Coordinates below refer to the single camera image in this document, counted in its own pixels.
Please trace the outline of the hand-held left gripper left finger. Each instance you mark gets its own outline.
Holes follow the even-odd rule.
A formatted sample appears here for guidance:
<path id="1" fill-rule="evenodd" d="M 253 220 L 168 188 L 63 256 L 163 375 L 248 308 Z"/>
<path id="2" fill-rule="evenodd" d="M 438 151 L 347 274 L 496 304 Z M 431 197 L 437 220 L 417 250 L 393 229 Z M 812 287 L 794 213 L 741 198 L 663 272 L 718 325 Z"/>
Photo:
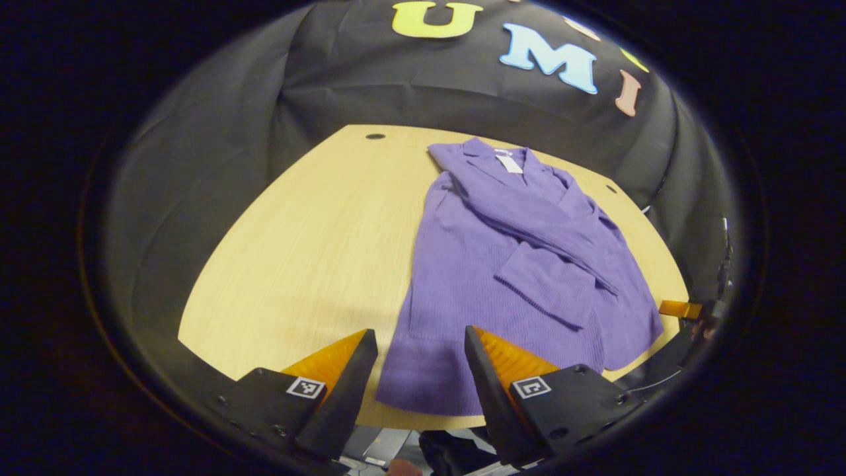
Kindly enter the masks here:
<path id="1" fill-rule="evenodd" d="M 275 452 L 336 463 L 350 439 L 375 360 L 373 329 L 348 335 L 282 371 L 255 368 L 215 394 L 215 411 Z"/>

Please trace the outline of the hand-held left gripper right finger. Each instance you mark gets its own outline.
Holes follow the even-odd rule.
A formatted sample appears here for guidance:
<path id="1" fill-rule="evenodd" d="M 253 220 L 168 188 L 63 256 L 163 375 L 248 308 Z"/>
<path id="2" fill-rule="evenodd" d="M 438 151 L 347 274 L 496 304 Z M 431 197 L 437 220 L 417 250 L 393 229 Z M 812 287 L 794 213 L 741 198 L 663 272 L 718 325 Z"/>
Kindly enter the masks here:
<path id="1" fill-rule="evenodd" d="M 560 368 L 469 325 L 463 349 L 501 463 L 568 467 L 623 427 L 644 400 L 584 364 Z"/>

